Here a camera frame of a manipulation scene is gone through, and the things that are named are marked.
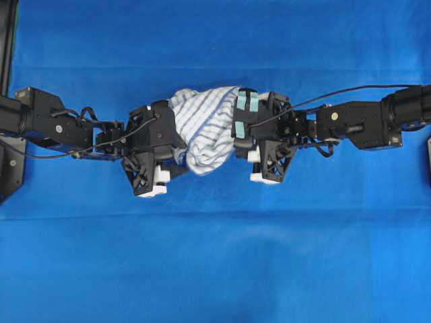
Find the black cable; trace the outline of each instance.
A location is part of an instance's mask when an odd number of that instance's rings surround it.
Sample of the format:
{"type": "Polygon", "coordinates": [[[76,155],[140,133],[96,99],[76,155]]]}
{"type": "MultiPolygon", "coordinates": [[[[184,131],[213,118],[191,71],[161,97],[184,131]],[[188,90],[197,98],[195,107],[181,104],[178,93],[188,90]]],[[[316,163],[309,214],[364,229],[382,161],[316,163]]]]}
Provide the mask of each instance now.
{"type": "Polygon", "coordinates": [[[83,119],[84,116],[86,115],[86,112],[88,112],[88,114],[90,115],[91,119],[94,121],[98,121],[96,113],[94,112],[93,108],[90,106],[86,106],[85,108],[83,108],[81,110],[81,114],[80,114],[80,118],[83,119]]]}
{"type": "Polygon", "coordinates": [[[356,91],[359,89],[389,89],[391,87],[412,87],[412,86],[416,86],[416,85],[406,85],[406,84],[393,84],[393,85],[363,85],[363,86],[356,86],[356,87],[349,87],[346,89],[339,89],[338,91],[334,91],[334,92],[330,92],[328,94],[323,94],[322,96],[317,96],[313,99],[309,99],[307,101],[303,101],[301,103],[295,104],[294,106],[290,106],[289,108],[281,111],[279,114],[276,114],[275,116],[272,116],[271,118],[265,119],[261,122],[255,123],[255,124],[251,124],[248,127],[249,128],[254,128],[254,127],[258,127],[261,126],[262,124],[265,124],[267,122],[270,122],[272,120],[275,120],[279,117],[281,117],[283,114],[288,113],[289,111],[295,109],[295,108],[299,108],[300,106],[305,106],[306,104],[312,103],[312,102],[316,102],[319,100],[322,100],[324,98],[328,98],[329,96],[334,96],[337,94],[341,94],[341,93],[345,93],[345,92],[350,92],[350,91],[356,91]]]}
{"type": "Polygon", "coordinates": [[[317,149],[317,151],[323,156],[323,157],[331,157],[334,154],[334,146],[332,143],[328,143],[328,151],[323,150],[319,144],[312,138],[309,137],[311,145],[317,149]]]}
{"type": "Polygon", "coordinates": [[[54,113],[51,113],[51,117],[53,117],[53,118],[55,118],[56,116],[62,116],[62,115],[64,115],[64,114],[73,114],[73,115],[75,115],[77,118],[79,118],[79,114],[78,114],[78,112],[76,112],[75,110],[72,110],[72,109],[64,109],[64,110],[62,110],[62,111],[58,111],[58,112],[54,112],[54,113]]]}
{"type": "Polygon", "coordinates": [[[56,159],[56,158],[62,158],[62,157],[72,156],[72,155],[75,155],[76,153],[83,153],[83,152],[86,152],[88,150],[100,147],[100,146],[112,145],[114,143],[118,143],[119,141],[122,141],[123,139],[126,139],[127,137],[130,137],[131,135],[134,135],[135,133],[137,133],[138,131],[140,131],[144,126],[146,126],[147,124],[149,124],[150,122],[155,121],[155,120],[157,120],[157,118],[151,118],[151,119],[145,121],[143,124],[139,125],[139,127],[137,127],[134,131],[128,133],[125,136],[122,136],[121,138],[118,138],[118,139],[115,139],[115,140],[112,140],[112,141],[107,141],[107,142],[104,142],[104,143],[99,143],[99,144],[93,145],[93,146],[91,146],[89,148],[80,149],[80,150],[77,150],[77,151],[71,151],[69,153],[63,153],[61,155],[51,155],[51,156],[35,156],[35,155],[30,155],[28,153],[23,153],[22,151],[16,149],[14,146],[11,146],[9,143],[4,142],[3,140],[0,140],[0,145],[4,146],[6,148],[9,148],[10,150],[12,150],[12,151],[14,151],[14,152],[16,152],[16,153],[18,153],[20,155],[23,155],[25,157],[28,157],[28,158],[32,158],[32,159],[56,159]]]}
{"type": "Polygon", "coordinates": [[[420,129],[425,128],[426,124],[423,124],[422,126],[418,126],[418,127],[414,127],[414,128],[406,128],[406,129],[401,129],[402,131],[407,131],[407,132],[412,132],[412,131],[418,131],[420,129]]]}

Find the black frame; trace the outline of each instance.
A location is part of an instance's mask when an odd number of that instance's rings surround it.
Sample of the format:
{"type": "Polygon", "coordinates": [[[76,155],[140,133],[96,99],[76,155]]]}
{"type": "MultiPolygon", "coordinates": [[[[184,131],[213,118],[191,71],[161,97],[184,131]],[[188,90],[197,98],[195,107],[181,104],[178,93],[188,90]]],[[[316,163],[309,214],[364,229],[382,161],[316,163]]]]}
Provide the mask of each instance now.
{"type": "MultiPolygon", "coordinates": [[[[0,0],[0,95],[2,96],[8,96],[9,92],[17,10],[18,0],[0,0]]],[[[26,140],[0,137],[21,152],[26,151],[26,140]]],[[[24,163],[24,156],[8,148],[0,148],[0,203],[22,186],[24,163]]]]}

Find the blue fabric background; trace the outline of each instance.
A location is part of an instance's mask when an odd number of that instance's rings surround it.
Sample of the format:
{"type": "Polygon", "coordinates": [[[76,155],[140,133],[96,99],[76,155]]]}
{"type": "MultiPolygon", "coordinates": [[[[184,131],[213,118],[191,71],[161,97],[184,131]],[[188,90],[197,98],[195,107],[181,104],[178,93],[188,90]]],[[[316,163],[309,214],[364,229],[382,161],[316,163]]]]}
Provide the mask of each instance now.
{"type": "MultiPolygon", "coordinates": [[[[299,102],[431,83],[430,14],[407,0],[22,0],[11,93],[31,85],[127,121],[183,87],[299,102]]],[[[28,160],[0,207],[0,322],[429,322],[428,136],[299,151],[278,186],[232,157],[150,200],[118,162],[28,160]]]]}

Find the black mount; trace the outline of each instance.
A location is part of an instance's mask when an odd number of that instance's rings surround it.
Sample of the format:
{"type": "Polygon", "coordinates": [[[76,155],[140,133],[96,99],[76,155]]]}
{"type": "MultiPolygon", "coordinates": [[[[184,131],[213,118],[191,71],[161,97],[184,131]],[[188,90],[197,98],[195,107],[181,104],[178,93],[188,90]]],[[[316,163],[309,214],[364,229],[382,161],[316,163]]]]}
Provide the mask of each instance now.
{"type": "Polygon", "coordinates": [[[121,163],[136,196],[151,192],[154,185],[164,185],[163,182],[155,181],[156,166],[161,170],[169,170],[170,178],[187,171],[186,168],[167,163],[173,158],[174,149],[187,147],[176,132],[174,111],[168,101],[157,101],[151,106],[142,106],[130,112],[127,132],[134,131],[151,118],[156,120],[127,139],[131,153],[121,163]]]}
{"type": "Polygon", "coordinates": [[[263,161],[259,166],[262,178],[282,183],[297,147],[288,147],[279,141],[264,140],[259,143],[259,150],[263,161]]]}
{"type": "MultiPolygon", "coordinates": [[[[2,96],[7,96],[9,91],[17,7],[18,0],[0,0],[0,94],[2,96]]],[[[2,135],[0,139],[25,153],[25,139],[6,138],[2,135]]],[[[0,170],[0,203],[2,203],[23,184],[24,158],[6,147],[1,147],[0,170]]]]}

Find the blue striped towel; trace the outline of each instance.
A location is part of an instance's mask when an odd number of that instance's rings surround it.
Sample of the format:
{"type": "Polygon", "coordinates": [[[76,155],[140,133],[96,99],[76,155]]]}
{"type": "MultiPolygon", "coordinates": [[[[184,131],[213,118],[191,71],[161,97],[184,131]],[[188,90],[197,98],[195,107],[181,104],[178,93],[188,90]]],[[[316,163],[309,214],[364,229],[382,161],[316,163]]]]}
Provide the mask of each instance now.
{"type": "Polygon", "coordinates": [[[187,149],[174,152],[178,164],[206,175],[229,158],[234,151],[230,133],[239,89],[238,86],[205,92],[182,89],[169,100],[175,113],[176,131],[187,144],[187,149]]]}

